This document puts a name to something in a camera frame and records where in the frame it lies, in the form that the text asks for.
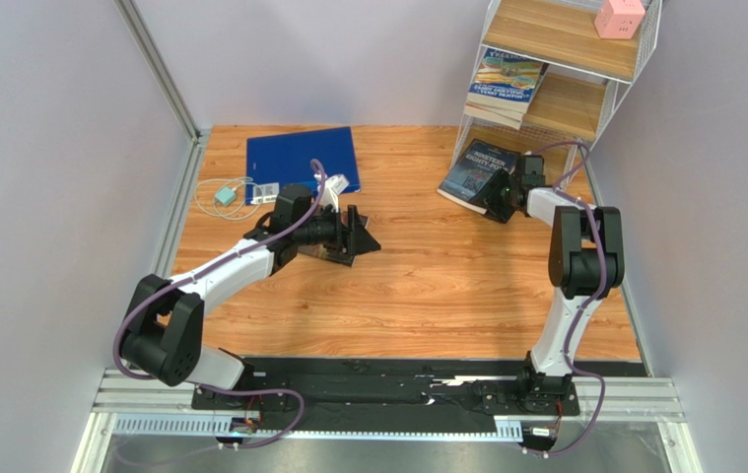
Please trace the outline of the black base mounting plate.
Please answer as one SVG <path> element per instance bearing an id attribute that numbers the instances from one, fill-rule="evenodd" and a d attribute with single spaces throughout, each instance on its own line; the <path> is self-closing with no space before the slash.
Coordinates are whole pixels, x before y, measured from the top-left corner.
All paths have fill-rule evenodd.
<path id="1" fill-rule="evenodd" d="M 569 375 L 532 374 L 524 360 L 248 357 L 233 397 L 196 389 L 201 411 L 247 411 L 259 428 L 280 430 L 305 400 L 295 430 L 385 434 L 488 434 L 495 417 L 580 415 Z"/>

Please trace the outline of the blue 91-Storey Treehouse book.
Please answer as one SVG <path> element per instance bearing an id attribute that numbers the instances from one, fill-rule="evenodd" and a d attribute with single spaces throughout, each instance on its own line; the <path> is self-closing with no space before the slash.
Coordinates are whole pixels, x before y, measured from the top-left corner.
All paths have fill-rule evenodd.
<path id="1" fill-rule="evenodd" d="M 487 48 L 479 60 L 468 93 L 532 102 L 549 64 Z"/>

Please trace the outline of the orange 78-Storey Treehouse book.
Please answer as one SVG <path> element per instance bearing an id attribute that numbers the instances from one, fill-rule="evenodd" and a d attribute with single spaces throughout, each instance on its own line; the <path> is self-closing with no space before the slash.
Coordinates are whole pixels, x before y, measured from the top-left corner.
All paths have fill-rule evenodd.
<path id="1" fill-rule="evenodd" d="M 515 111 L 483 106 L 474 103 L 467 103 L 464 106 L 464 113 L 473 118 L 479 118 L 485 121 L 504 125 L 518 130 L 523 122 L 523 114 Z"/>

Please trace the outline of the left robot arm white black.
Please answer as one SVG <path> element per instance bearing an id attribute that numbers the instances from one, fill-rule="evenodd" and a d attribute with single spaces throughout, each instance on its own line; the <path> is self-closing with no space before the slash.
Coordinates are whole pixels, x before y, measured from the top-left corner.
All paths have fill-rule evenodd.
<path id="1" fill-rule="evenodd" d="M 245 363 L 203 343 L 206 315 L 313 245 L 350 257 L 381 249 L 356 206 L 322 205 L 307 186 L 289 184 L 272 212 L 227 252 L 170 279 L 150 274 L 139 281 L 115 336 L 116 363 L 136 378 L 167 386 L 234 388 Z"/>

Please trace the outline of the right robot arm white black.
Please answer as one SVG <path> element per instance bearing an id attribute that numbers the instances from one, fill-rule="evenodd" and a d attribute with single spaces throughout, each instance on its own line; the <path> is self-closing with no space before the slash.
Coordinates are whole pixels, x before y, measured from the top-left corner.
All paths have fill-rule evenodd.
<path id="1" fill-rule="evenodd" d="M 585 328 L 624 278 L 622 221 L 615 207 L 596 207 L 549 186 L 540 156 L 516 155 L 473 198 L 487 218 L 506 223 L 515 213 L 551 228 L 548 276 L 554 288 L 542 333 L 528 352 L 509 398 L 537 413 L 572 393 L 574 364 Z"/>

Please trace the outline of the Three Days To See book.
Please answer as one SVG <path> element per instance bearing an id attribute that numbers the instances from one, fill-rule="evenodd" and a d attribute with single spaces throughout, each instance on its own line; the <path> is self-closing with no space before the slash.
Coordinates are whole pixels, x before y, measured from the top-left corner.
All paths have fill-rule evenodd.
<path id="1" fill-rule="evenodd" d="M 356 259 L 355 256 L 350 256 L 347 253 L 331 251 L 323 244 L 301 245 L 298 248 L 298 254 L 347 267 L 352 267 Z"/>

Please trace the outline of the blue file folder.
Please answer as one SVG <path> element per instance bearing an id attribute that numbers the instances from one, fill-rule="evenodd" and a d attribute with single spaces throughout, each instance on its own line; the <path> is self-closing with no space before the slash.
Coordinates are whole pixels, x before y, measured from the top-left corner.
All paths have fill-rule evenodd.
<path id="1" fill-rule="evenodd" d="M 246 140 L 246 176 L 252 182 L 246 202 L 273 201 L 281 188 L 299 183 L 315 190 L 317 181 L 310 161 L 321 162 L 329 176 L 344 175 L 346 193 L 362 188 L 352 131 L 349 127 L 287 133 Z"/>

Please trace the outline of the Nineteen Eighty-Four book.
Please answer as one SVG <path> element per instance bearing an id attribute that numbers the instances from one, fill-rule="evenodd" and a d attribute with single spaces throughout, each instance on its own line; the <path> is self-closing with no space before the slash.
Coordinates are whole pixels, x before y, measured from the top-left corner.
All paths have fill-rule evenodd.
<path id="1" fill-rule="evenodd" d="M 511 172 L 518 156 L 519 152 L 473 139 L 461 152 L 437 188 L 437 193 L 456 204 L 487 216 L 487 206 L 480 203 L 477 198 L 479 192 L 486 187 L 497 170 Z"/>

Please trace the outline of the pink cube power socket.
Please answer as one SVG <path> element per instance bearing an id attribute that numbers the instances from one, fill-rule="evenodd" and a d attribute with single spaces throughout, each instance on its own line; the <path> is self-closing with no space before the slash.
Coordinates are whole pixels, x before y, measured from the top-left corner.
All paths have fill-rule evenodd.
<path id="1" fill-rule="evenodd" d="M 646 15 L 640 0 L 606 0 L 594 19 L 601 39 L 632 39 Z"/>

